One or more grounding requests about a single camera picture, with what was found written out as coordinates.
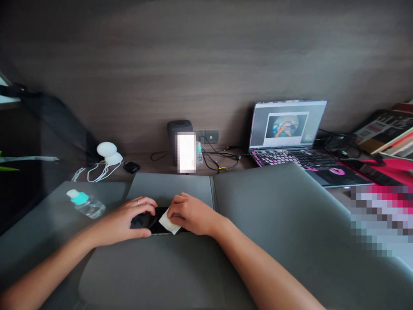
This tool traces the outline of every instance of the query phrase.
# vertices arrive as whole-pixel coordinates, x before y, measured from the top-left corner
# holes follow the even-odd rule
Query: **teal bottle cap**
[[[81,205],[84,204],[88,199],[89,196],[86,195],[84,192],[78,192],[75,189],[71,189],[66,193],[67,196],[70,197],[70,200],[75,204],[75,205]]]

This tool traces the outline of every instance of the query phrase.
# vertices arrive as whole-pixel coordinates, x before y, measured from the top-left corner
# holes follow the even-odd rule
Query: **hand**
[[[213,236],[219,222],[224,218],[211,207],[188,194],[181,193],[173,198],[168,218],[196,235]]]
[[[124,203],[114,212],[90,225],[82,233],[92,248],[128,239],[147,238],[151,235],[151,231],[146,228],[131,229],[130,221],[141,213],[150,212],[155,216],[157,206],[155,200],[151,198],[136,198]]]

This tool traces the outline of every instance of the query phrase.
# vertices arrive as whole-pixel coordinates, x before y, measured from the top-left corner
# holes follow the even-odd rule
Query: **black speaker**
[[[175,166],[178,165],[177,149],[176,149],[176,133],[182,131],[194,131],[192,123],[189,120],[178,120],[170,121],[166,125],[166,130],[168,131],[169,143],[171,145],[171,150],[173,154],[173,163]]]

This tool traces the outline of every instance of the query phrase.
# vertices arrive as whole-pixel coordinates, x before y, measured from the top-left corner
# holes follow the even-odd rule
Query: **laptop keyboard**
[[[294,161],[304,169],[318,171],[328,170],[332,166],[338,165],[332,157],[317,153],[314,150],[265,150],[251,152],[251,155],[255,157],[255,160],[260,166],[285,164]]]

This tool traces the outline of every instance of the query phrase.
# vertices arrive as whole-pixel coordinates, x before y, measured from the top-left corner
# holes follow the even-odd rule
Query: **white lamp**
[[[99,155],[105,158],[105,162],[109,166],[119,164],[123,157],[117,152],[117,147],[112,142],[102,142],[98,145],[97,151]]]

